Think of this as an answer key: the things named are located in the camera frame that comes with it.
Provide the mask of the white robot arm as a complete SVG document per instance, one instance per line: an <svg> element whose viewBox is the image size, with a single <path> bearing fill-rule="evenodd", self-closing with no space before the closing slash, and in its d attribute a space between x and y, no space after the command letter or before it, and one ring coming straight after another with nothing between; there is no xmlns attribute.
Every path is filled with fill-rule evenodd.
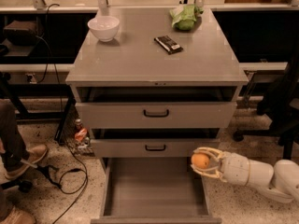
<svg viewBox="0 0 299 224"><path fill-rule="evenodd" d="M191 156L192 169L201 176L256 189L279 203L299 201L299 165L290 160L271 164L237 153L199 147Z"/></svg>

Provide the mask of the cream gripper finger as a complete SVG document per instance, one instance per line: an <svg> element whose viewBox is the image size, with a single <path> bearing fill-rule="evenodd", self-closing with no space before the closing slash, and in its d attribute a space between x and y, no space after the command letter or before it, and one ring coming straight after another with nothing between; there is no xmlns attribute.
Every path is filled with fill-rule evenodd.
<svg viewBox="0 0 299 224"><path fill-rule="evenodd" d="M226 182L226 179L223 177L223 173L219 171L217 166L212 168L202 169L192 164L191 167L199 175L214 178L214 179L219 179L222 182Z"/></svg>
<svg viewBox="0 0 299 224"><path fill-rule="evenodd" d="M222 152L220 150L212 147L199 147L193 152L193 154L195 153L207 154L210 160L214 162L219 162L222 155Z"/></svg>

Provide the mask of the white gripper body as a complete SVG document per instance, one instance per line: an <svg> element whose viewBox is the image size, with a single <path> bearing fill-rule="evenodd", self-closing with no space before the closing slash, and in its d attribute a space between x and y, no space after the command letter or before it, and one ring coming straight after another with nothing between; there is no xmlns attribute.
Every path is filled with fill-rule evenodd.
<svg viewBox="0 0 299 224"><path fill-rule="evenodd" d="M225 152L220 164L221 181L246 185L249 180L249 159L236 153Z"/></svg>

